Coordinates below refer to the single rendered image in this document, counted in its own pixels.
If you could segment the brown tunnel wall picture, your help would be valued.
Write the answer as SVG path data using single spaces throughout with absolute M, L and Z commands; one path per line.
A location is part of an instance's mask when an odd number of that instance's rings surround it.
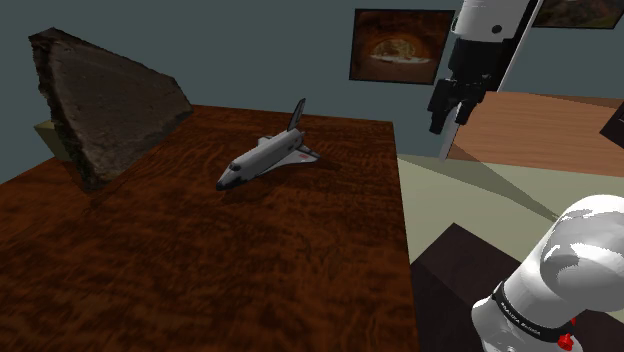
M 454 17 L 442 9 L 356 9 L 349 78 L 432 85 Z

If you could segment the dark brown wooden table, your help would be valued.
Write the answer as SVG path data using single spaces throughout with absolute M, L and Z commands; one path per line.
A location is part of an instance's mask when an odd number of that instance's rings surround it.
M 319 161 L 216 189 L 288 120 L 199 106 L 101 190 L 0 184 L 0 352 L 420 352 L 391 123 L 305 116 Z

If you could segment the dark robot stand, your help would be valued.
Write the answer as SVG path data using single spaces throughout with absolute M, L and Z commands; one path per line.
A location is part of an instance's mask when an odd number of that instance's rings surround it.
M 421 352 L 483 352 L 473 304 L 520 262 L 457 224 L 410 265 Z

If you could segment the dark brown rock slab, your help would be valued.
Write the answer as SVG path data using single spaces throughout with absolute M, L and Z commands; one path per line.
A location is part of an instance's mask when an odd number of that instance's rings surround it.
M 29 37 L 61 144 L 83 187 L 104 187 L 193 113 L 177 81 L 51 27 Z

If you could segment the landscape wall picture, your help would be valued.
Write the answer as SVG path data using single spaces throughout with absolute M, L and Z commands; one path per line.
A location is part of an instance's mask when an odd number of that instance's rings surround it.
M 533 26 L 614 29 L 623 14 L 624 0 L 543 0 Z

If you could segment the light brown wooden table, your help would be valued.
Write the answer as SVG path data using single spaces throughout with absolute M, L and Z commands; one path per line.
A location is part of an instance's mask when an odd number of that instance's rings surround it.
M 622 102 L 489 92 L 458 130 L 449 157 L 624 177 L 624 149 L 600 134 Z

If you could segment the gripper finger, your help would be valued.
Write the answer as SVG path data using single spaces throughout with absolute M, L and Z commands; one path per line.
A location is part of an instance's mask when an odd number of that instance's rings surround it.
M 460 88 L 456 80 L 437 81 L 427 110 L 432 113 L 429 131 L 439 135 L 450 111 L 461 101 Z
M 487 88 L 487 81 L 457 84 L 457 97 L 459 101 L 455 118 L 457 124 L 465 125 L 468 122 L 475 107 L 485 98 Z

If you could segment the white space shuttle toy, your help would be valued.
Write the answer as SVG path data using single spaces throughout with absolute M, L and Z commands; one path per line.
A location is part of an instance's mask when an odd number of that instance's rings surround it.
M 305 133 L 297 129 L 305 102 L 305 98 L 298 102 L 284 131 L 260 137 L 256 147 L 233 159 L 217 181 L 216 190 L 235 188 L 284 165 L 316 162 L 320 155 L 304 144 Z

